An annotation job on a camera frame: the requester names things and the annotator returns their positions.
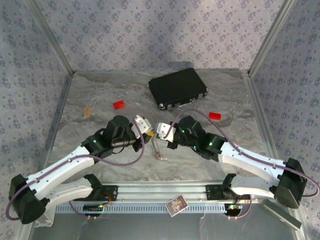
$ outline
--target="black end cap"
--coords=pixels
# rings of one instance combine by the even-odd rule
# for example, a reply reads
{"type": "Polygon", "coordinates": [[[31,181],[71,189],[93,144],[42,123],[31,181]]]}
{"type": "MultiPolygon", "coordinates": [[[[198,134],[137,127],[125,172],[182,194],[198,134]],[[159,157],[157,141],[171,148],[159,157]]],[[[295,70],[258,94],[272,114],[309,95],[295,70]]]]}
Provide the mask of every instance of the black end cap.
{"type": "MultiPolygon", "coordinates": [[[[300,162],[296,159],[289,158],[285,166],[300,173],[305,173],[300,162]]],[[[274,199],[288,208],[297,209],[300,206],[306,184],[307,179],[304,177],[284,170],[279,185],[274,192],[274,199]]]]}
{"type": "MultiPolygon", "coordinates": [[[[19,174],[12,178],[9,190],[9,200],[26,185],[26,180],[19,174]]],[[[46,207],[32,193],[29,187],[24,189],[13,201],[12,206],[22,224],[29,224],[37,220],[46,211],[46,207]]]]}

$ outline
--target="small wooden block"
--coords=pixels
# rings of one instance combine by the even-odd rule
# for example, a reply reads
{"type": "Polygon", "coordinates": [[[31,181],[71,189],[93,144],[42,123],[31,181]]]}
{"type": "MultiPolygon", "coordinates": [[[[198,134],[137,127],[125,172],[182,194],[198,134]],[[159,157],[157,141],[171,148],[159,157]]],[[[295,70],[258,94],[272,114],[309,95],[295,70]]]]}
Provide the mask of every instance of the small wooden block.
{"type": "Polygon", "coordinates": [[[89,118],[90,115],[91,115],[91,108],[90,108],[89,106],[86,106],[86,107],[84,108],[84,117],[85,117],[85,118],[89,118]]]}

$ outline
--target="small box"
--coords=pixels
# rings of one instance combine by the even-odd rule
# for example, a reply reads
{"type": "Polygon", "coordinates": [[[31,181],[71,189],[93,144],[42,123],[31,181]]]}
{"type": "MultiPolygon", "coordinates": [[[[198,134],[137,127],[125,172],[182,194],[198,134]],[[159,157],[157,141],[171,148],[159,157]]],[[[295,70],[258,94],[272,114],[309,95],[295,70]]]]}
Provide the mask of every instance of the small box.
{"type": "Polygon", "coordinates": [[[208,89],[193,68],[149,81],[150,91],[160,110],[171,110],[207,95],[208,89]]]}

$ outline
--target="card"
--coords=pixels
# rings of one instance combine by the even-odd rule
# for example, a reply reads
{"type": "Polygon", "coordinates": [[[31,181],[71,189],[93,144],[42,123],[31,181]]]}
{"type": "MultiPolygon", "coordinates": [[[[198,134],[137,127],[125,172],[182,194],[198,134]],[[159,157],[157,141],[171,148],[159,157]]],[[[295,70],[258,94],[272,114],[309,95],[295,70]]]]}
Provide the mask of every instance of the card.
{"type": "Polygon", "coordinates": [[[187,204],[185,198],[179,195],[165,204],[166,209],[169,211],[170,216],[173,217],[183,210],[187,209],[189,205],[187,204]]]}

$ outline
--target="red block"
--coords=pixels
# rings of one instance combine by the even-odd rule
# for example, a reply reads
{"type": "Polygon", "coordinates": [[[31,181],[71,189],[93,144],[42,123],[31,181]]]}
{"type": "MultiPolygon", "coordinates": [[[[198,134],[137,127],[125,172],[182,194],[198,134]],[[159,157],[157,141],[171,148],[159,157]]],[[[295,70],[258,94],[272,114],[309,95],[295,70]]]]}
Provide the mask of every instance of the red block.
{"type": "Polygon", "coordinates": [[[122,108],[125,107],[125,103],[122,100],[121,101],[117,101],[117,102],[113,103],[113,107],[114,107],[115,110],[122,109],[122,108]]]}
{"type": "Polygon", "coordinates": [[[221,120],[221,114],[220,113],[215,113],[215,112],[210,112],[209,113],[209,118],[213,119],[213,120],[221,120]]]}

